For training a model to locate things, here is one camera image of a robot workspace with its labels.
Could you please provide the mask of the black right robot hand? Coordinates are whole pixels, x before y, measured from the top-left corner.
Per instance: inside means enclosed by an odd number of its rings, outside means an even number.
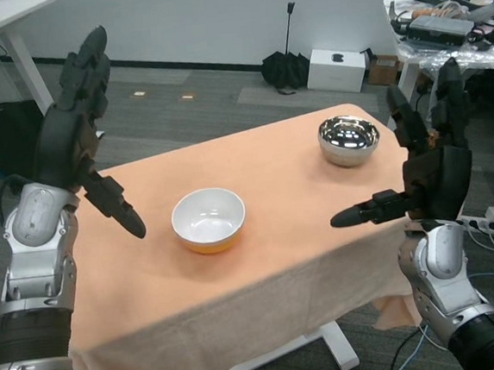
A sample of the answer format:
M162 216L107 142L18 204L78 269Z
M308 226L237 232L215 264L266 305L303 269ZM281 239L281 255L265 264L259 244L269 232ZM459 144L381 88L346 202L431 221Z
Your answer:
M334 228L361 223L387 223L403 216L453 221L465 201L472 170L472 151L465 136L469 118L468 96L460 67L449 58L438 72L437 102L431 111L432 139L418 111L399 88L392 86L386 100L396 123L400 147L408 149L403 163L403 192L376 192L370 200L338 212Z

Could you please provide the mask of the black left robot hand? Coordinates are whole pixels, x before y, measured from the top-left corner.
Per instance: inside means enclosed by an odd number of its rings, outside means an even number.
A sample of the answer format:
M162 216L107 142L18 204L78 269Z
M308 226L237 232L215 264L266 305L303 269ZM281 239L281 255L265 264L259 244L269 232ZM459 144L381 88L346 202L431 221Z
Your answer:
M107 33L98 26L84 39L81 48L69 53L60 73L60 95L42 122L36 143L34 179L71 192L85 189L85 198L108 218L114 218L130 234L143 238L147 229L140 215L112 177L95 168L100 144L96 121L109 105L106 90L110 62L104 52Z

